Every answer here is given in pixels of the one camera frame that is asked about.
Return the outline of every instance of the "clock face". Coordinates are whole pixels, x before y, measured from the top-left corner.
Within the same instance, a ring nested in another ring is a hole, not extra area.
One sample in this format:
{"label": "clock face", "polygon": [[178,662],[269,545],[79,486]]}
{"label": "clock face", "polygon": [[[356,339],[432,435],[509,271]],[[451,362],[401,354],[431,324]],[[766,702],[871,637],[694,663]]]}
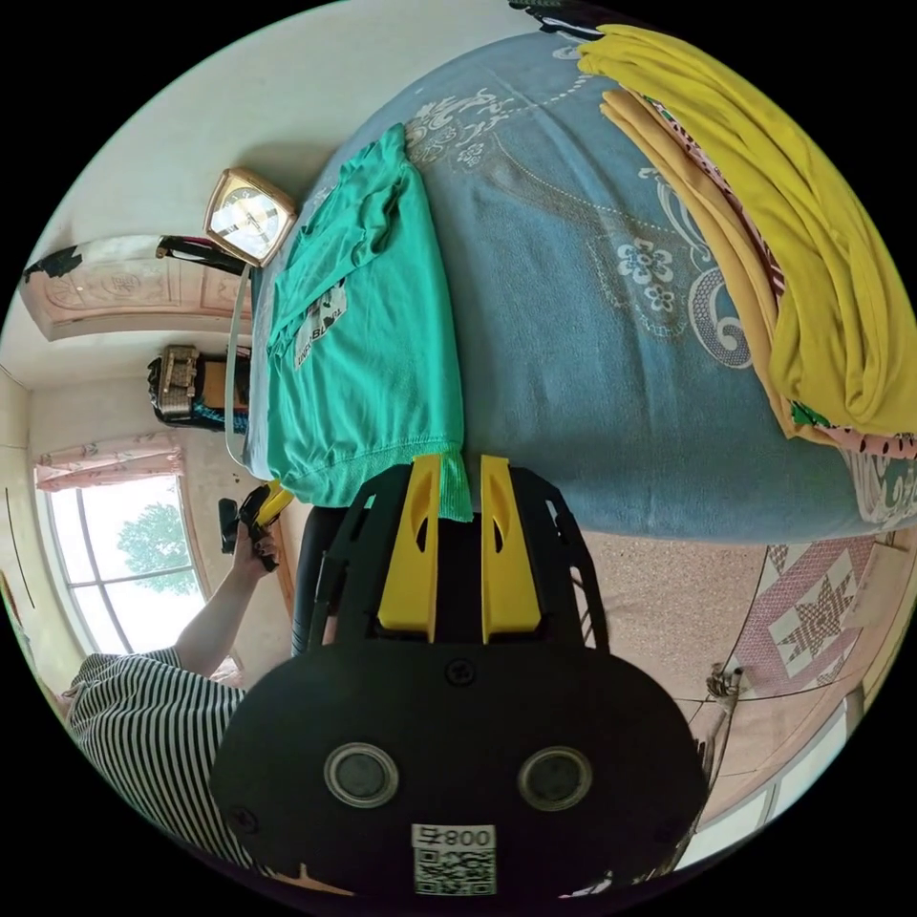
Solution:
{"label": "clock face", "polygon": [[234,188],[214,210],[210,228],[231,245],[253,258],[270,252],[280,231],[282,216],[277,204],[252,187]]}

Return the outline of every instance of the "window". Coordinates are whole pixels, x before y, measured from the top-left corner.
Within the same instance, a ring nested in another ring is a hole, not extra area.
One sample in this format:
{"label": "window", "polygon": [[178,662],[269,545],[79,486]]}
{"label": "window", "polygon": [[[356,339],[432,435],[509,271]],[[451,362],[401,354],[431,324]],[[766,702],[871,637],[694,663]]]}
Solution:
{"label": "window", "polygon": [[95,649],[172,646],[204,602],[177,480],[64,490],[48,503],[64,585]]}
{"label": "window", "polygon": [[691,838],[676,868],[684,869],[744,841],[785,812],[841,752],[862,715],[860,691],[854,691],[775,777],[758,787],[752,796],[703,825]]}

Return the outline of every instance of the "green t-shirt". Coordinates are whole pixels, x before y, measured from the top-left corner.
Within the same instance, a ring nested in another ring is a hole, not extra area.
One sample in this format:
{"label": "green t-shirt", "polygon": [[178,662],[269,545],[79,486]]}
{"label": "green t-shirt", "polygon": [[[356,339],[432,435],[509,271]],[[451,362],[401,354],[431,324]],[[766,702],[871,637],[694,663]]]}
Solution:
{"label": "green t-shirt", "polygon": [[365,480],[442,455],[440,516],[467,522],[449,289],[397,124],[340,171],[275,282],[267,462],[299,500],[348,506]]}

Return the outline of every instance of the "yellow clothing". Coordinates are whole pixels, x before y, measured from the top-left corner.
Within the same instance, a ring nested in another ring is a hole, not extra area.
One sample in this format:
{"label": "yellow clothing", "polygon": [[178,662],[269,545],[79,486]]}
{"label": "yellow clothing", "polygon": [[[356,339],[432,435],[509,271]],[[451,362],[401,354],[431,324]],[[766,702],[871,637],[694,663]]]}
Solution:
{"label": "yellow clothing", "polygon": [[628,135],[672,186],[710,246],[736,305],[755,372],[783,432],[788,437],[833,445],[833,440],[815,427],[794,423],[790,403],[771,382],[767,367],[778,318],[777,300],[757,249],[736,212],[722,191],[685,155],[648,102],[625,90],[604,93],[602,98],[602,113]]}
{"label": "yellow clothing", "polygon": [[632,26],[600,31],[580,47],[580,69],[662,102],[783,270],[768,367],[777,393],[865,434],[917,430],[917,318],[837,169],[764,94],[699,49]]}

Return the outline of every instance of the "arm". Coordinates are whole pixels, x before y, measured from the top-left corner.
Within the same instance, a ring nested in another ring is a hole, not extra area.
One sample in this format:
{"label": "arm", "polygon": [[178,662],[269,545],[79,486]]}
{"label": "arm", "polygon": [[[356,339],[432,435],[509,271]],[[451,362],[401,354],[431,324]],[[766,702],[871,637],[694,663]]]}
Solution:
{"label": "arm", "polygon": [[175,644],[183,669],[209,678],[230,654],[255,587],[267,575],[264,555],[276,556],[273,538],[268,535],[252,544],[247,528],[240,524],[232,568]]}

